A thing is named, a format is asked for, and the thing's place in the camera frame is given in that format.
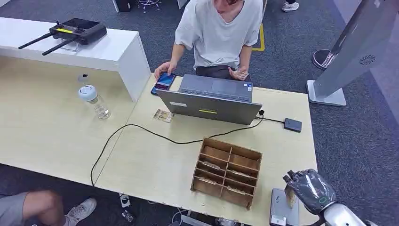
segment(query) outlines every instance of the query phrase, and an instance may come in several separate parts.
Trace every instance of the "yellow floor tape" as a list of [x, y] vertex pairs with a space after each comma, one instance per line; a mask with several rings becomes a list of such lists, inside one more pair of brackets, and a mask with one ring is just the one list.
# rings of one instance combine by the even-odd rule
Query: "yellow floor tape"
[[261, 47], [260, 48], [252, 48], [252, 51], [264, 51], [263, 23], [261, 24], [261, 27], [259, 28], [259, 39], [261, 41]]

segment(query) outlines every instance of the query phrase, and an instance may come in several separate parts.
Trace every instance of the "plastic bottle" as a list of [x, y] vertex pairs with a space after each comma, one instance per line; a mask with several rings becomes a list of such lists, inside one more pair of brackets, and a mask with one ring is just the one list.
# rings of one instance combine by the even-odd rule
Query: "plastic bottle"
[[105, 106], [104, 100], [97, 93], [96, 89], [92, 85], [86, 85], [79, 89], [79, 97], [87, 101], [94, 107], [97, 117], [101, 120], [108, 119], [111, 115], [111, 111]]

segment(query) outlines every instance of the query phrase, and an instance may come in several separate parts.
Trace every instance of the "laptop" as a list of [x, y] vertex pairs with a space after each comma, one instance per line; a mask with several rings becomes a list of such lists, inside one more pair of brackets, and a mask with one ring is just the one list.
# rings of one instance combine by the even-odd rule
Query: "laptop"
[[239, 88], [239, 86], [244, 86], [242, 81], [191, 75], [197, 78], [188, 76], [189, 82], [187, 82], [186, 76], [183, 77], [180, 90], [191, 88], [188, 90], [195, 90], [197, 93], [157, 90], [159, 97], [172, 113], [250, 125], [262, 107], [262, 104], [247, 101], [252, 99], [252, 83], [250, 82], [247, 82], [246, 86], [248, 90], [248, 84], [251, 84], [249, 96]]
[[219, 97], [223, 99], [252, 101], [252, 83], [185, 74], [179, 92]]

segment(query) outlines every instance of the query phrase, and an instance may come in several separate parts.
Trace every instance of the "cable on floor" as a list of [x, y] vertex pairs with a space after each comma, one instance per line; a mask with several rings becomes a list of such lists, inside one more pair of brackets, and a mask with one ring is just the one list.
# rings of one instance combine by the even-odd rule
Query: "cable on floor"
[[182, 225], [182, 222], [183, 222], [183, 219], [182, 219], [182, 213], [183, 212], [186, 212], [186, 211], [188, 211], [188, 210], [180, 210], [179, 208], [177, 208], [179, 211], [177, 212], [177, 213], [175, 213], [174, 215], [173, 215], [173, 217], [172, 217], [172, 224], [173, 224], [173, 222], [175, 221], [175, 217], [176, 217], [176, 215], [177, 214], [180, 214], [180, 223], [179, 223], [179, 225]]
[[[254, 125], [254, 126], [245, 127], [245, 128], [240, 128], [240, 129], [234, 129], [234, 130], [231, 130], [231, 131], [226, 132], [226, 133], [215, 134], [215, 135], [210, 136], [209, 138], [227, 135], [227, 134], [230, 134], [230, 133], [233, 133], [233, 132], [236, 132], [236, 131], [240, 131], [240, 130], [255, 128], [255, 127], [257, 127], [257, 126], [263, 121], [263, 119], [265, 119], [265, 118], [263, 117], [263, 112], [262, 112], [261, 116], [262, 116], [262, 117], [256, 117], [257, 119], [260, 119], [260, 121], [259, 121], [256, 125]], [[91, 185], [92, 185], [92, 186], [94, 186], [94, 181], [93, 181], [93, 171], [94, 171], [94, 168], [96, 167], [98, 161], [100, 160], [101, 156], [103, 155], [104, 150], [105, 150], [105, 148], [107, 147], [108, 142], [110, 141], [110, 139], [111, 139], [117, 132], [119, 132], [121, 129], [123, 129], [123, 128], [125, 128], [125, 127], [128, 127], [128, 126], [136, 126], [136, 127], [139, 127], [139, 128], [144, 129], [145, 131], [147, 131], [147, 132], [149, 132], [149, 133], [151, 133], [151, 134], [153, 134], [153, 135], [155, 135], [155, 136], [158, 136], [158, 137], [160, 137], [160, 138], [163, 138], [163, 139], [165, 139], [165, 140], [168, 140], [168, 141], [170, 141], [170, 142], [172, 142], [172, 143], [174, 143], [174, 144], [177, 144], [177, 145], [187, 145], [187, 144], [192, 144], [192, 143], [201, 142], [201, 141], [203, 140], [203, 139], [201, 139], [201, 140], [193, 140], [193, 141], [187, 141], [187, 142], [177, 142], [177, 141], [174, 141], [174, 140], [172, 140], [172, 139], [169, 139], [169, 138], [167, 138], [167, 137], [165, 137], [165, 136], [162, 136], [162, 135], [159, 135], [159, 134], [157, 134], [157, 133], [154, 133], [154, 132], [152, 132], [151, 130], [148, 130], [148, 129], [142, 127], [142, 126], [139, 126], [139, 125], [136, 125], [136, 124], [126, 124], [126, 125], [120, 127], [119, 129], [117, 129], [117, 130], [116, 130], [114, 133], [112, 133], [112, 135], [107, 139], [107, 142], [105, 143], [105, 145], [104, 145], [104, 147], [103, 147], [103, 149], [102, 149], [100, 155], [98, 156], [96, 162], [94, 163], [93, 167], [91, 168], [91, 172], [90, 172], [90, 181], [91, 181]]]

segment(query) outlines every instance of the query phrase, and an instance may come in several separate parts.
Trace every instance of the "black pants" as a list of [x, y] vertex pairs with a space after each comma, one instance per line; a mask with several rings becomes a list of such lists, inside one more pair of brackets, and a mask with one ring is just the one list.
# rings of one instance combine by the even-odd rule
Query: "black pants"
[[[197, 67], [196, 72], [199, 76], [234, 80], [234, 78], [230, 75], [229, 67], [227, 65]], [[251, 81], [249, 75], [245, 78], [244, 81]]]

